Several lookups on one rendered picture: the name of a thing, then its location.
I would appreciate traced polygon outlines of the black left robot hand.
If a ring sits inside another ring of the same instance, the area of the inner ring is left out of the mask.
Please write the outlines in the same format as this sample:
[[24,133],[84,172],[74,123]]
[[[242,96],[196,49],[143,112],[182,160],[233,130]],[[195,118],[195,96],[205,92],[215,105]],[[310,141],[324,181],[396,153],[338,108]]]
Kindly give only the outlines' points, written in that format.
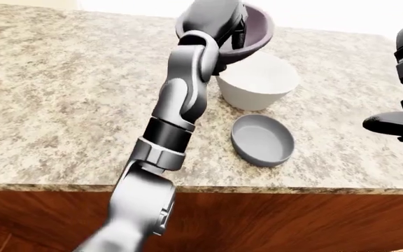
[[201,48],[198,71],[203,79],[220,73],[220,48],[227,41],[233,50],[244,48],[247,18],[241,0],[194,0],[178,18],[178,46]]

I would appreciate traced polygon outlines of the dark purple bowl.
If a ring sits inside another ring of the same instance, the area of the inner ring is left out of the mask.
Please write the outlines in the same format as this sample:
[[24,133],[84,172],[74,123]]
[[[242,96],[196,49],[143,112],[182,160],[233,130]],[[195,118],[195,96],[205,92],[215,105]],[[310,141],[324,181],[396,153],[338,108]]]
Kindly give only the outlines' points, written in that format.
[[274,23],[270,16],[259,8],[242,3],[248,14],[245,46],[240,50],[233,50],[231,41],[227,41],[220,48],[219,62],[224,65],[233,64],[251,56],[268,44],[274,33]]

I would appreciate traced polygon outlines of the white bowl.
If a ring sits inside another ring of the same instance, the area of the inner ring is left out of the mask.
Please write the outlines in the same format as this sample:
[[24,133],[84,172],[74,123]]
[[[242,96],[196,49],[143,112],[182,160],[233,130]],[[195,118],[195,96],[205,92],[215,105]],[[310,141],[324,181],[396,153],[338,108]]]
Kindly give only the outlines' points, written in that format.
[[216,80],[223,99],[243,111],[267,109],[300,83],[293,65],[265,52],[230,64]]

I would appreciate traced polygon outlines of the small grey bowl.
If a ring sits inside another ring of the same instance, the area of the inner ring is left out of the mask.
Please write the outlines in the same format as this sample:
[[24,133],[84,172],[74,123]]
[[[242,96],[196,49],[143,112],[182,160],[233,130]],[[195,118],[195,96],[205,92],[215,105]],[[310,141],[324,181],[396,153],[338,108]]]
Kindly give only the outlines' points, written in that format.
[[260,114],[237,118],[232,124],[230,139],[239,157],[257,167],[281,165],[295,149],[295,140],[288,128]]

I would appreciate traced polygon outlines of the wooden counter cabinet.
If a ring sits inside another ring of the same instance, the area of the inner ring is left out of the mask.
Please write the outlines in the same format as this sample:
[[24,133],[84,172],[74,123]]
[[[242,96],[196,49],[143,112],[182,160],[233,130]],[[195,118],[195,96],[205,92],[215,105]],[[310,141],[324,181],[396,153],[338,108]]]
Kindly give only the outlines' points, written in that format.
[[[0,191],[0,222],[69,252],[104,221],[109,192]],[[403,249],[403,195],[176,195],[143,252],[382,252]]]

